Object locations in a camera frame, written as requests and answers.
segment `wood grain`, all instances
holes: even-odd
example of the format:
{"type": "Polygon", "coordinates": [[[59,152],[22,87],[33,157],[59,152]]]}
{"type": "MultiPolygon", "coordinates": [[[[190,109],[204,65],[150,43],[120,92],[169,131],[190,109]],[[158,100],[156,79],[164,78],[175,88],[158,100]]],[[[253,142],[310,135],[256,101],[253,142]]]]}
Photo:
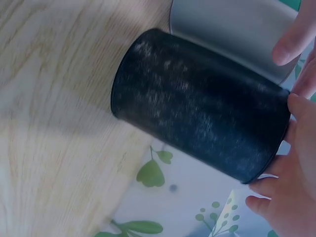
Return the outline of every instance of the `wood grain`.
{"type": "Polygon", "coordinates": [[[0,236],[86,237],[117,208],[151,137],[113,118],[132,41],[171,0],[0,0],[0,236]]]}

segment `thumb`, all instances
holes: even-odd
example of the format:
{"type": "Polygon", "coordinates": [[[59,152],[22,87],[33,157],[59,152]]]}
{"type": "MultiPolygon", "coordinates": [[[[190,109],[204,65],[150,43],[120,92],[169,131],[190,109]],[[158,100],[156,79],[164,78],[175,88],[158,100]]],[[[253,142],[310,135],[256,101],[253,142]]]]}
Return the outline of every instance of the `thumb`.
{"type": "Polygon", "coordinates": [[[290,94],[287,99],[287,105],[291,114],[299,121],[313,103],[304,97],[290,94]]]}
{"type": "Polygon", "coordinates": [[[302,0],[300,11],[291,28],[275,45],[273,61],[281,66],[299,56],[316,35],[316,1],[302,0]]]}

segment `metal canister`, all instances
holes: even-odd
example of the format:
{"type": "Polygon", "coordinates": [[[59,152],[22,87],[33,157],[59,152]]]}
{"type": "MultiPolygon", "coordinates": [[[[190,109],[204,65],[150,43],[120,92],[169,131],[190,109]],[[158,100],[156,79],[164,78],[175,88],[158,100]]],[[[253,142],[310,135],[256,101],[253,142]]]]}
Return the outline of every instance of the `metal canister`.
{"type": "Polygon", "coordinates": [[[244,184],[274,160],[289,91],[240,64],[158,29],[125,54],[113,114],[244,184]]]}

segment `silver cylindrical container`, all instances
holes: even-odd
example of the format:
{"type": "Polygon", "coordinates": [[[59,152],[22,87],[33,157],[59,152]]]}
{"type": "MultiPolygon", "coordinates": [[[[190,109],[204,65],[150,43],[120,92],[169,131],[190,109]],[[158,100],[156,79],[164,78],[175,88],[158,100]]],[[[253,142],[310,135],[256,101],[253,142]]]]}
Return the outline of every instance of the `silver cylindrical container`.
{"type": "Polygon", "coordinates": [[[280,67],[272,50],[296,16],[278,0],[173,0],[170,31],[280,84],[298,58],[280,67]]]}

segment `fingernail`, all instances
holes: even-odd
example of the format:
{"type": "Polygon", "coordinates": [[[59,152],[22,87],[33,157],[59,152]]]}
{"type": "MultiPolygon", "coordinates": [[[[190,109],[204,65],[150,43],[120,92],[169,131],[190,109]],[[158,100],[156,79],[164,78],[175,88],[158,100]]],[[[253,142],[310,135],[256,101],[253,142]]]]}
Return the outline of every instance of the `fingernail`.
{"type": "Polygon", "coordinates": [[[298,97],[298,95],[295,94],[295,93],[291,93],[290,95],[291,95],[292,97],[298,97]]]}
{"type": "Polygon", "coordinates": [[[288,63],[289,57],[290,54],[284,46],[279,46],[274,51],[274,62],[279,66],[288,63]]]}

